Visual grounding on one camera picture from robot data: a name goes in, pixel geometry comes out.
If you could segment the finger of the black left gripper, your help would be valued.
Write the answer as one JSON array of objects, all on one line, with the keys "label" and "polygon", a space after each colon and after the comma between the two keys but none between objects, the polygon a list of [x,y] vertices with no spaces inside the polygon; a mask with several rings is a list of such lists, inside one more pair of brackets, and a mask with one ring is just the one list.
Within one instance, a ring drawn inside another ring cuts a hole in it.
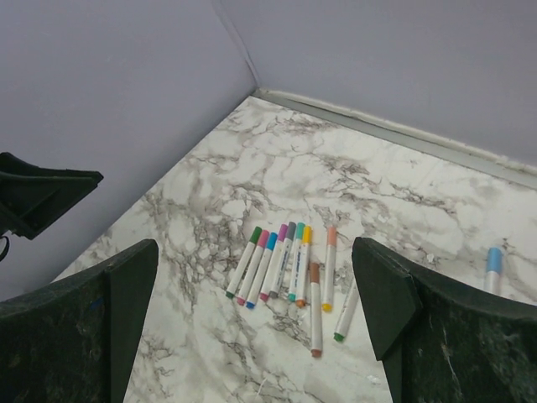
[{"label": "finger of the black left gripper", "polygon": [[46,169],[1,153],[1,234],[36,238],[102,180],[98,171]]}]

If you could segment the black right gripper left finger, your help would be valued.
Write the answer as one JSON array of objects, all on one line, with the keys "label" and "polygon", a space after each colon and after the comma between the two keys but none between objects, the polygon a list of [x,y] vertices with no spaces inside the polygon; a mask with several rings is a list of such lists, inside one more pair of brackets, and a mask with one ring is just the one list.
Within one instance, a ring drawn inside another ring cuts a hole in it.
[{"label": "black right gripper left finger", "polygon": [[144,239],[1,304],[3,402],[121,402],[159,263]]}]

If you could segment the light blue capped marker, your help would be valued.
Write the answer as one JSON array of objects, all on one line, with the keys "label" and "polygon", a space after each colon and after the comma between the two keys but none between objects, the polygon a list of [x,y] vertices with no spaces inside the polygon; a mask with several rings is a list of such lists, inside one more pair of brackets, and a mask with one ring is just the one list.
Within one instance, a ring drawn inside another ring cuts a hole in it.
[{"label": "light blue capped marker", "polygon": [[499,248],[490,248],[487,252],[487,265],[483,289],[491,294],[500,294],[500,280],[503,271],[503,254]]}]

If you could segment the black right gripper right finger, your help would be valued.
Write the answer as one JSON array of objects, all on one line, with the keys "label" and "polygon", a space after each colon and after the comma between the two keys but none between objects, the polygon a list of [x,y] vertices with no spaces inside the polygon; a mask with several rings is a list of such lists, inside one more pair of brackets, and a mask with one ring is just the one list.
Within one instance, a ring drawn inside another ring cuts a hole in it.
[{"label": "black right gripper right finger", "polygon": [[536,307],[358,237],[352,267],[394,402],[534,402]]}]

